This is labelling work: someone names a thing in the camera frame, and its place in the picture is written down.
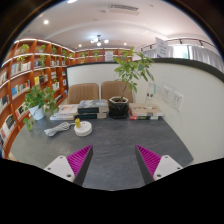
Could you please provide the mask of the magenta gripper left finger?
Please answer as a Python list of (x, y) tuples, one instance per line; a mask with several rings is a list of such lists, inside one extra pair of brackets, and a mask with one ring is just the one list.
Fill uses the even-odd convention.
[(93, 146), (86, 146), (69, 156), (58, 156), (44, 170), (82, 186), (93, 156)]

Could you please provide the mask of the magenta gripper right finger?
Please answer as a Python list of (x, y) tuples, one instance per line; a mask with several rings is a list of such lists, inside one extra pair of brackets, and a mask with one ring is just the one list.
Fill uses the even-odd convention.
[(145, 184), (182, 169), (182, 166), (169, 155), (160, 156), (140, 145), (135, 146), (135, 155)]

